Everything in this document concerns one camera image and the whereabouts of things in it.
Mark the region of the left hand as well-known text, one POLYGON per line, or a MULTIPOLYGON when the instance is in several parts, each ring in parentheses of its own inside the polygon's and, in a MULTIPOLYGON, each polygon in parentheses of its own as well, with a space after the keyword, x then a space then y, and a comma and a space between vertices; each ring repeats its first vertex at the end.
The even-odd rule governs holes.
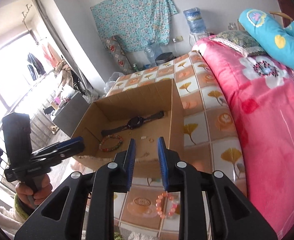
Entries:
POLYGON ((41 189, 36 193, 24 182, 19 182, 15 189, 19 199, 28 207, 35 209, 52 193, 53 186, 50 183, 49 176, 45 174, 41 183, 41 189))

